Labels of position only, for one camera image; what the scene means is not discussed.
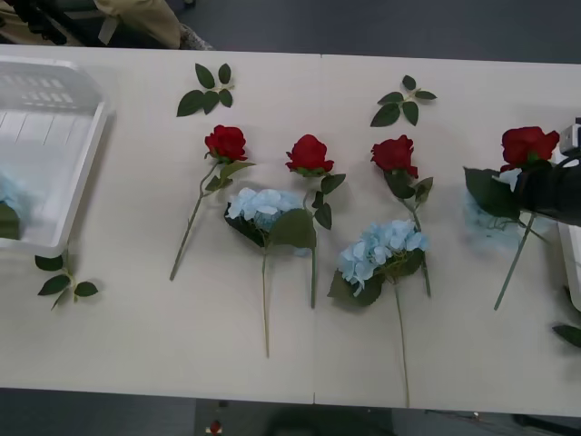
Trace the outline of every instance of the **loose leaf cluster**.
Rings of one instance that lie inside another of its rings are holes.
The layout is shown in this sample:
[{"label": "loose leaf cluster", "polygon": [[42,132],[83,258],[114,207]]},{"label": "loose leaf cluster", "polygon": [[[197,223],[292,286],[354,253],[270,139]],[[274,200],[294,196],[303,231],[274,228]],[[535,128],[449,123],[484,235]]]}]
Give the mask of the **loose leaf cluster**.
[{"label": "loose leaf cluster", "polygon": [[328,174],[320,181],[320,190],[315,193],[312,207],[315,209],[315,219],[325,229],[330,230],[333,220],[330,205],[325,203],[325,195],[335,191],[345,180],[345,174]]},{"label": "loose leaf cluster", "polygon": [[35,256],[34,258],[34,263],[39,269],[50,273],[60,272],[59,275],[48,279],[38,293],[38,295],[60,294],[54,301],[52,309],[54,309],[57,304],[63,302],[65,295],[68,294],[69,291],[73,291],[74,302],[77,301],[78,297],[90,297],[99,292],[97,287],[91,282],[76,282],[76,279],[70,271],[70,265],[65,260],[67,258],[68,255],[66,252],[65,255],[61,254],[52,259],[40,256]]},{"label": "loose leaf cluster", "polygon": [[218,70],[218,79],[223,86],[216,87],[216,82],[210,70],[201,64],[196,64],[196,75],[200,84],[208,91],[198,89],[190,91],[180,101],[177,116],[188,116],[195,114],[200,109],[209,114],[219,102],[226,107],[232,106],[232,94],[230,90],[234,87],[229,84],[231,80],[231,69],[228,64],[224,64]]},{"label": "loose leaf cluster", "polygon": [[373,117],[371,127],[392,125],[398,121],[401,112],[410,123],[416,125],[418,124],[419,107],[412,99],[429,101],[437,98],[433,93],[417,88],[416,81],[408,75],[403,78],[402,83],[409,91],[408,95],[404,98],[402,93],[393,92],[381,98],[378,101],[381,108]]}]

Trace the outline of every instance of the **red rose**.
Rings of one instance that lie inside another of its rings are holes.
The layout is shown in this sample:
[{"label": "red rose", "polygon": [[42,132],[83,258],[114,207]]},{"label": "red rose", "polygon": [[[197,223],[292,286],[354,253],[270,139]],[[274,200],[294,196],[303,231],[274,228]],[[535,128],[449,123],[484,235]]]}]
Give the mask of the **red rose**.
[{"label": "red rose", "polygon": [[210,149],[210,154],[229,164],[233,161],[245,161],[244,145],[246,140],[242,130],[238,127],[224,127],[217,125],[214,127],[214,133],[206,136],[206,145]]},{"label": "red rose", "polygon": [[544,134],[540,127],[510,129],[502,135],[502,146],[505,149],[502,156],[508,164],[503,165],[500,171],[514,170],[531,160],[548,161],[558,142],[559,134],[555,131]]},{"label": "red rose", "polygon": [[312,134],[305,134],[292,147],[292,153],[287,153],[290,162],[287,166],[291,171],[303,175],[323,175],[333,168],[333,161],[325,161],[327,146],[315,138]]},{"label": "red rose", "polygon": [[399,139],[388,139],[381,144],[373,145],[371,161],[383,171],[405,170],[417,179],[418,167],[411,165],[413,151],[414,142],[403,134]]}]

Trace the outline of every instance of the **flower stem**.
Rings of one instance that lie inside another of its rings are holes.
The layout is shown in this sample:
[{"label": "flower stem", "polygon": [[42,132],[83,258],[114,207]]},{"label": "flower stem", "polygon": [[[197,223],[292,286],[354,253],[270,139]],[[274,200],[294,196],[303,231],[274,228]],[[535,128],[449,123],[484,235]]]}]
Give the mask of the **flower stem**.
[{"label": "flower stem", "polygon": [[523,251],[523,247],[525,246],[525,242],[527,241],[528,234],[530,233],[530,231],[533,227],[533,222],[535,221],[535,216],[536,215],[534,213],[532,213],[530,215],[530,220],[528,220],[527,229],[525,230],[525,234],[523,236],[523,239],[520,241],[520,244],[518,245],[517,254],[515,255],[515,258],[513,259],[512,264],[510,265],[510,269],[508,270],[507,278],[505,279],[505,283],[502,285],[502,289],[500,290],[500,294],[498,295],[497,303],[494,305],[495,311],[498,310],[498,307],[500,307],[500,304],[502,303],[502,299],[505,296],[505,292],[507,291],[508,283],[510,282],[510,278],[512,277],[512,273],[514,272],[515,267],[517,266],[518,258],[520,257],[520,254]]},{"label": "flower stem", "polygon": [[[416,213],[416,209],[414,209],[409,204],[407,204],[403,199],[398,198],[398,200],[400,203],[402,203],[404,206],[406,206],[406,209],[409,210],[409,212],[411,213],[411,216],[413,216],[413,218],[414,218],[414,222],[416,223],[416,229],[418,230],[418,232],[421,232],[421,224],[419,223],[419,218],[418,218],[418,214]],[[424,274],[424,281],[426,282],[426,294],[428,295],[428,298],[432,298],[432,288],[431,288],[431,285],[429,283],[428,264],[426,263],[426,254],[424,254],[424,258],[421,261],[421,271]]]},{"label": "flower stem", "polygon": [[210,177],[210,175],[213,173],[216,166],[218,166],[218,163],[219,162],[216,161],[216,163],[212,166],[210,172],[207,173],[204,176],[204,178],[200,181],[200,195],[198,196],[198,201],[196,202],[196,205],[193,208],[192,216],[190,217],[190,220],[188,221],[188,227],[185,231],[185,235],[183,236],[182,245],[180,245],[180,250],[178,251],[178,255],[175,257],[175,262],[173,263],[172,273],[170,274],[171,281],[173,281],[173,279],[175,278],[175,274],[178,272],[178,266],[180,265],[180,260],[182,258],[183,247],[185,246],[185,243],[188,240],[188,236],[190,234],[190,230],[192,229],[193,219],[196,217],[196,214],[198,212],[198,208],[200,207],[200,203],[202,202],[202,198],[206,196],[206,194],[203,193],[203,183],[206,181],[206,179],[208,177]]},{"label": "flower stem", "polygon": [[266,256],[268,252],[266,249],[264,250],[264,254],[262,256],[262,312],[264,318],[264,341],[266,344],[266,358],[270,357],[271,351],[269,347],[269,322],[268,322],[268,315],[266,311],[266,282],[264,280],[264,275],[266,272]]},{"label": "flower stem", "polygon": [[399,331],[401,332],[401,351],[403,354],[403,373],[406,379],[406,407],[409,407],[409,382],[408,382],[408,363],[406,361],[406,340],[403,333],[403,320],[401,318],[401,307],[399,306],[399,292],[398,284],[395,282],[394,287],[396,289],[396,303],[398,304],[398,315],[399,315]]}]

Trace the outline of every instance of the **floor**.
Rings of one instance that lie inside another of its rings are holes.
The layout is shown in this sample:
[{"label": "floor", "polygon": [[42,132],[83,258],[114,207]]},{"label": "floor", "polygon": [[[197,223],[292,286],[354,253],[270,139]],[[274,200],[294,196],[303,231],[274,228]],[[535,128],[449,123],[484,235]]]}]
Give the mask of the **floor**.
[{"label": "floor", "polygon": [[[198,0],[179,17],[218,50],[581,64],[576,12],[581,15],[579,0]],[[0,434],[198,436],[220,417],[224,435],[260,435],[283,410],[279,404],[235,402],[223,409],[194,399],[0,390]],[[316,412],[334,417],[337,410]],[[475,421],[471,414],[435,411],[349,413],[366,422],[361,426],[373,420],[367,434],[535,434],[509,415]],[[566,424],[579,428],[579,422]]]}]

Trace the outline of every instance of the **artificial flower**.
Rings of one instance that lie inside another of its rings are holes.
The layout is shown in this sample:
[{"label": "artificial flower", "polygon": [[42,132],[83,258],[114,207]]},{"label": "artificial flower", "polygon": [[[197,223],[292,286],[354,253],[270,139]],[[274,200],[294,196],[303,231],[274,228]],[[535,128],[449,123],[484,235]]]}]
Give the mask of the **artificial flower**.
[{"label": "artificial flower", "polygon": [[305,176],[322,176],[333,169],[333,161],[326,161],[327,146],[312,134],[305,134],[287,153],[286,165],[293,172]]},{"label": "artificial flower", "polygon": [[373,145],[371,152],[372,162],[375,162],[383,171],[404,170],[410,176],[418,178],[418,167],[411,164],[411,154],[414,151],[414,142],[403,134],[399,139],[388,139],[380,144]]},{"label": "artificial flower", "polygon": [[246,140],[242,130],[238,127],[224,127],[217,125],[213,133],[206,136],[205,143],[213,158],[221,163],[229,164],[234,161],[245,161],[244,145]]},{"label": "artificial flower", "polygon": [[539,159],[548,161],[558,142],[557,132],[544,134],[537,126],[510,129],[502,135],[502,156],[507,164],[500,171],[513,170]]}]

